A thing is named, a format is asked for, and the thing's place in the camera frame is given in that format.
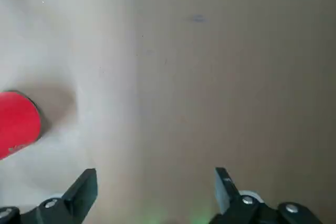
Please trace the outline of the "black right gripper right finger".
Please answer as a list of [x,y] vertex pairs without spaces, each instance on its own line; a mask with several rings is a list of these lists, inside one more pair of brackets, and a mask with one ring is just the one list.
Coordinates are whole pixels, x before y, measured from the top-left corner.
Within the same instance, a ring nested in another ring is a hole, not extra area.
[[216,223],[321,223],[309,208],[296,202],[269,207],[252,191],[239,191],[225,168],[215,168],[215,196],[219,213],[210,221]]

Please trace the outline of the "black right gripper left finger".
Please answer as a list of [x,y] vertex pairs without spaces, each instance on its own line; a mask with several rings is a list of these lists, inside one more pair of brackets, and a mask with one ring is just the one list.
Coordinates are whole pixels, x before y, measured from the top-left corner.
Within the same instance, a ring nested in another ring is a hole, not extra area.
[[61,197],[46,199],[26,213],[15,206],[2,207],[1,223],[83,223],[97,195],[97,171],[88,168]]

